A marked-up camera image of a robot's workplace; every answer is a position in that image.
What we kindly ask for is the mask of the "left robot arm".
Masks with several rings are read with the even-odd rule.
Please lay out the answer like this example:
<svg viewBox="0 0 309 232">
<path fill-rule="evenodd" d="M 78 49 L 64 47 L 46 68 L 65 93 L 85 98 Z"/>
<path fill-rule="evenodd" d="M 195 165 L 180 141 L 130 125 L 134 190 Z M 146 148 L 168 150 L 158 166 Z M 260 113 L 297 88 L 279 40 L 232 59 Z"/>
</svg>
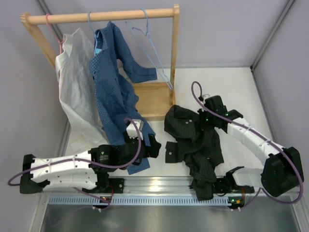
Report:
<svg viewBox="0 0 309 232">
<path fill-rule="evenodd" d="M 147 146 L 142 138 L 125 135 L 121 146 L 100 145 L 67 157 L 40 159 L 32 154 L 23 158 L 19 191 L 40 193 L 48 189 L 79 188 L 89 193 L 103 193 L 109 188 L 109 172 L 141 167 L 145 158 L 157 158 L 161 144 L 154 134 L 148 136 Z"/>
</svg>

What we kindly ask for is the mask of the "black pinstriped shirt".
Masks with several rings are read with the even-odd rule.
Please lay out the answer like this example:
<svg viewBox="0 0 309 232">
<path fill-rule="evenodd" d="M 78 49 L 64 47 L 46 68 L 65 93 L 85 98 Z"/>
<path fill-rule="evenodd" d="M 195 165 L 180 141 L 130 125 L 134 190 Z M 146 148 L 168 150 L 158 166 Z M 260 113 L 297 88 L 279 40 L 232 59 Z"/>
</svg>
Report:
<svg viewBox="0 0 309 232">
<path fill-rule="evenodd" d="M 190 188 L 197 199 L 212 199 L 212 187 L 217 180 L 215 168 L 224 163 L 217 131 L 202 129 L 199 115 L 178 105 L 167 112 L 164 131 L 176 140 L 166 143 L 165 162 L 184 162 L 193 178 Z"/>
</svg>

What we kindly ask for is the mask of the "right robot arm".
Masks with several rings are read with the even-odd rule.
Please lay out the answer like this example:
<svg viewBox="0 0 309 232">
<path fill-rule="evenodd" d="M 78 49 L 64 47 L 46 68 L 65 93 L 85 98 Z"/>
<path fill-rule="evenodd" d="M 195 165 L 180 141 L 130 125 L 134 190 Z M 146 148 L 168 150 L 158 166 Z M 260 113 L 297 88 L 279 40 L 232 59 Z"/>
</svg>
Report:
<svg viewBox="0 0 309 232">
<path fill-rule="evenodd" d="M 242 186 L 262 188 L 272 197 L 279 197 L 304 182 L 300 154 L 294 147 L 285 148 L 252 127 L 237 110 L 227 110 L 219 95 L 198 98 L 198 111 L 205 128 L 222 129 L 249 149 L 262 168 L 239 166 L 228 172 L 225 187 L 235 192 Z"/>
</svg>

